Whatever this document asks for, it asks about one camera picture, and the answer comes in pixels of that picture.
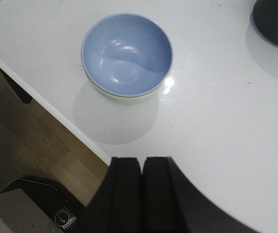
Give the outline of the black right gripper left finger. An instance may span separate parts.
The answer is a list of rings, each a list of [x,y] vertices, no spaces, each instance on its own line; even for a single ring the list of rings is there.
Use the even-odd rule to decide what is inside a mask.
[[[107,174],[72,233],[140,233],[141,171],[136,158],[111,159]]]

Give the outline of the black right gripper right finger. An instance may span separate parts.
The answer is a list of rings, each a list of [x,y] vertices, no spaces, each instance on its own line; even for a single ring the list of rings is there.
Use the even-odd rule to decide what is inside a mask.
[[[143,166],[146,233],[252,233],[206,198],[171,157],[148,157]]]

